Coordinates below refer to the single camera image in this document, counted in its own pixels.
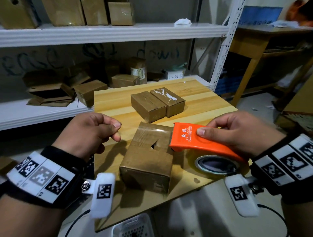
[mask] black wristband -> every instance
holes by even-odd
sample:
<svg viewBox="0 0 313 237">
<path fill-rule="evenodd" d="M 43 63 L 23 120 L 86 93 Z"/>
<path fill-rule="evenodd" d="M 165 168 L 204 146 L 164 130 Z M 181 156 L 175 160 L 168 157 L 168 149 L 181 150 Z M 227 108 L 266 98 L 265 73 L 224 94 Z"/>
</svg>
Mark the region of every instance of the black wristband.
<svg viewBox="0 0 313 237">
<path fill-rule="evenodd" d="M 53 146 L 46 147 L 41 155 L 75 175 L 57 199 L 53 203 L 49 203 L 20 189 L 10 180 L 8 181 L 7 195 L 34 205 L 64 209 L 72 202 L 73 196 L 77 196 L 78 193 L 81 193 L 82 178 L 86 162 L 83 159 L 77 158 Z"/>
<path fill-rule="evenodd" d="M 252 159 L 251 174 L 286 204 L 313 201 L 313 143 L 305 135 L 288 136 Z"/>
</svg>

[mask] box with white torn paper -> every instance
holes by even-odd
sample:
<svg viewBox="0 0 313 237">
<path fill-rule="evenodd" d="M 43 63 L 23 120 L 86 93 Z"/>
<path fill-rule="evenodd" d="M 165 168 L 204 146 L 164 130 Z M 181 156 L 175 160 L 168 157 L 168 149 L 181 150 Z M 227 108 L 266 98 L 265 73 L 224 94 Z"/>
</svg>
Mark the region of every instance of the box with white torn paper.
<svg viewBox="0 0 313 237">
<path fill-rule="evenodd" d="M 150 93 L 166 104 L 166 117 L 169 118 L 184 111 L 186 101 L 172 91 L 163 87 L 152 90 Z"/>
</svg>

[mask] forearm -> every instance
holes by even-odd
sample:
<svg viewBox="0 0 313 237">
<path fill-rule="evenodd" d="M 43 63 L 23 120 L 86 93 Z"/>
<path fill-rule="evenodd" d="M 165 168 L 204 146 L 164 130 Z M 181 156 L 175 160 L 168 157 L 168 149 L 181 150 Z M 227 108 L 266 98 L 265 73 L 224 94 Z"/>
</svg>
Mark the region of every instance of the forearm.
<svg viewBox="0 0 313 237">
<path fill-rule="evenodd" d="M 281 201 L 287 228 L 292 237 L 311 237 L 313 234 L 313 201 L 287 205 Z"/>
<path fill-rule="evenodd" d="M 0 199 L 0 236 L 57 236 L 63 212 L 62 209 L 36 206 L 4 195 Z"/>
</svg>

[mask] black cable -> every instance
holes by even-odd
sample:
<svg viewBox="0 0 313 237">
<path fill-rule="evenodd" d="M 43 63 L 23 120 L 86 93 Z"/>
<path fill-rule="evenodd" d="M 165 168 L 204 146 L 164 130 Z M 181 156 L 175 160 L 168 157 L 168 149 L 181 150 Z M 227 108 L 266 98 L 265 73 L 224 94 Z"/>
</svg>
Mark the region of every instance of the black cable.
<svg viewBox="0 0 313 237">
<path fill-rule="evenodd" d="M 71 224 L 71 226 L 69 227 L 69 229 L 67 230 L 66 234 L 64 237 L 67 237 L 69 232 L 71 231 L 71 229 L 73 228 L 73 226 L 75 225 L 75 223 L 79 220 L 79 218 L 81 218 L 83 215 L 86 215 L 87 213 L 90 212 L 90 209 L 85 211 L 83 214 L 81 214 L 79 217 L 76 218 L 76 220 Z"/>
<path fill-rule="evenodd" d="M 285 223 L 286 228 L 287 228 L 287 223 L 286 223 L 285 219 L 284 219 L 284 218 L 282 217 L 282 215 L 279 214 L 277 211 L 275 211 L 274 209 L 271 209 L 271 208 L 268 207 L 268 206 L 262 205 L 262 204 L 258 204 L 258 207 L 260 207 L 260 208 L 265 208 L 265 209 L 268 209 L 268 210 L 274 212 L 276 215 L 278 215 L 278 216 L 283 220 L 283 222 Z"/>
</svg>

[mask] person's right hand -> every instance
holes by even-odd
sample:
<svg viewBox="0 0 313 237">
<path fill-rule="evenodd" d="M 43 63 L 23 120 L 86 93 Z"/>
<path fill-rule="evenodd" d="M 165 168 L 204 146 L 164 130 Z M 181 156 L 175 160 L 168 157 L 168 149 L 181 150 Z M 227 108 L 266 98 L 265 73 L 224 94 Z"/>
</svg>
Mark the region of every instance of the person's right hand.
<svg viewBox="0 0 313 237">
<path fill-rule="evenodd" d="M 274 127 L 244 111 L 214 118 L 206 127 L 199 128 L 197 135 L 224 144 L 249 158 L 261 154 L 285 137 Z"/>
</svg>

